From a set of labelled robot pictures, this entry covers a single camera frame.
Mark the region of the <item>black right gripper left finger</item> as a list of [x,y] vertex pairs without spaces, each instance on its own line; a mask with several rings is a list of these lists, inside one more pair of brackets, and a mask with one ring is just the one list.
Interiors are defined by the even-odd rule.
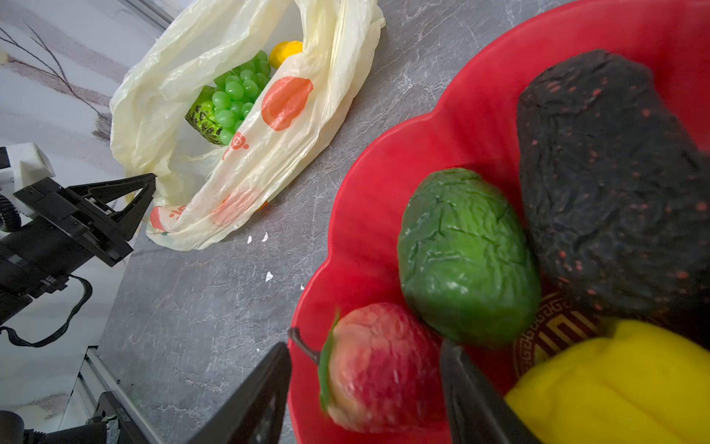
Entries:
[[278,444],[291,371],[288,347],[279,342],[214,417],[189,440],[190,444]]

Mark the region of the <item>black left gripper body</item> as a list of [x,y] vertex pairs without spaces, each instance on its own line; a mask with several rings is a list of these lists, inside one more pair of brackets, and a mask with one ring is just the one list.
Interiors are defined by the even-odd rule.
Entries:
[[109,204],[133,192],[132,179],[63,187],[41,179],[15,193],[35,212],[1,240],[1,322],[46,293],[67,287],[70,275],[97,257],[115,266],[132,252],[133,204]]

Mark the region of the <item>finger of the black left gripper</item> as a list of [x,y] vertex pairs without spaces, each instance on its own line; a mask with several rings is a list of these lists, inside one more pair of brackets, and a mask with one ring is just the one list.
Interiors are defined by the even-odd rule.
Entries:
[[103,212],[111,220],[113,229],[131,241],[153,200],[155,180],[155,174],[147,173],[116,181],[74,185],[68,190]]

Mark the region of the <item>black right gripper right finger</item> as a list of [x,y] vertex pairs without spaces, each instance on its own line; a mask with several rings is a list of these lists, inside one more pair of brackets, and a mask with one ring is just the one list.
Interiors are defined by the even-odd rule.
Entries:
[[451,340],[441,345],[440,374],[454,444],[541,444],[463,347]]

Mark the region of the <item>pale yellow plastic bag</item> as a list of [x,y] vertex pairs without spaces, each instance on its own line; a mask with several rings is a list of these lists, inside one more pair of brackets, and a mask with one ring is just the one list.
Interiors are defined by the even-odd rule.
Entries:
[[386,20],[375,1],[196,1],[111,103],[110,147],[156,177],[146,229],[176,251],[243,226],[331,143]]

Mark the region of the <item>red fake fruit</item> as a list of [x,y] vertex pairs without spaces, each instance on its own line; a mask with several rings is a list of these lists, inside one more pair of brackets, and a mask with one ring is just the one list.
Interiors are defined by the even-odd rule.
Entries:
[[407,432],[447,417],[440,343],[407,309],[372,303],[335,315],[321,350],[288,337],[317,366],[321,411],[361,433]]

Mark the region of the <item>light green bumpy fake fruit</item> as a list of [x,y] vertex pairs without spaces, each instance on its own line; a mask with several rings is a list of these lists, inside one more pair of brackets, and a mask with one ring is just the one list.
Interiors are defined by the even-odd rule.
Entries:
[[217,121],[216,116],[225,110],[225,107],[217,107],[214,104],[213,95],[216,92],[218,88],[215,86],[203,87],[185,116],[185,120],[211,144],[223,145],[220,139],[222,125]]

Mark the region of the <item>green fake vegetable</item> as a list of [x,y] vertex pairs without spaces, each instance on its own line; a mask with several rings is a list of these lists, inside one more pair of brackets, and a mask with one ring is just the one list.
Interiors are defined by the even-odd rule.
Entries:
[[517,212],[477,173],[427,176],[406,205],[397,251],[407,305],[441,336],[502,348],[532,325],[536,259]]

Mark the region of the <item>yellow fake lemon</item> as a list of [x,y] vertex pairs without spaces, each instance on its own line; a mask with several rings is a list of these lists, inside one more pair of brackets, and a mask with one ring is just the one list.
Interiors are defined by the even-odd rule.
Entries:
[[532,368],[505,400],[544,443],[706,443],[709,353],[662,327],[618,321]]

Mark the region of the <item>dark brown fake fruit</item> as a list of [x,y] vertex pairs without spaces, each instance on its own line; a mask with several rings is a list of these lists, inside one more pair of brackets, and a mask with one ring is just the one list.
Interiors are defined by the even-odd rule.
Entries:
[[709,343],[709,157],[646,66],[604,50],[545,70],[517,105],[523,209],[539,264],[598,316]]

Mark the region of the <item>red flower-shaped bowl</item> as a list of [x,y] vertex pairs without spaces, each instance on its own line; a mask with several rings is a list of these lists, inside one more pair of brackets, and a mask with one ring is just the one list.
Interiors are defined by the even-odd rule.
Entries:
[[[709,5],[706,1],[577,1],[508,31],[476,55],[436,108],[375,140],[345,177],[330,221],[328,257],[293,317],[301,338],[321,350],[336,314],[372,303],[409,310],[399,280],[398,238],[412,194],[430,174],[464,168],[506,196],[523,224],[542,282],[532,325],[502,348],[463,347],[504,398],[538,366],[618,321],[667,329],[654,318],[598,316],[573,303],[539,264],[521,196],[517,105],[541,73],[577,55],[604,50],[652,71],[654,85],[696,146],[709,157]],[[702,346],[709,353],[708,346]],[[291,421],[299,443],[453,443],[449,420],[407,432],[361,433],[321,411],[316,364],[290,340]]]

